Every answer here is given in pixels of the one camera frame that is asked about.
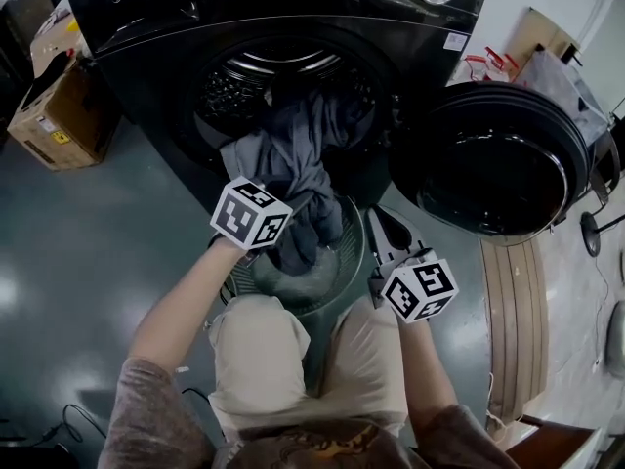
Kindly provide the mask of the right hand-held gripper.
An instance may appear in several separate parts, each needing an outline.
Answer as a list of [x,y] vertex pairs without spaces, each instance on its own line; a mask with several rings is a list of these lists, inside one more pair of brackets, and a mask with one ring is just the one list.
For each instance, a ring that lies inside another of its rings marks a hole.
[[365,212],[365,228],[381,266],[368,280],[376,308],[389,306],[400,321],[413,323],[440,314],[458,295],[447,260],[425,249],[420,232],[406,217],[372,205]]

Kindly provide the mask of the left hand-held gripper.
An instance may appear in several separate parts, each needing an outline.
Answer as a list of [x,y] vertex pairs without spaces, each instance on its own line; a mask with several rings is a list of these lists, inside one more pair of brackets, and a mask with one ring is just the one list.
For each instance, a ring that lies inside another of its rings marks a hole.
[[239,264],[249,267],[276,244],[292,215],[290,206],[263,187],[237,177],[224,187],[213,212],[210,226],[215,234],[209,245],[227,238],[246,251]]

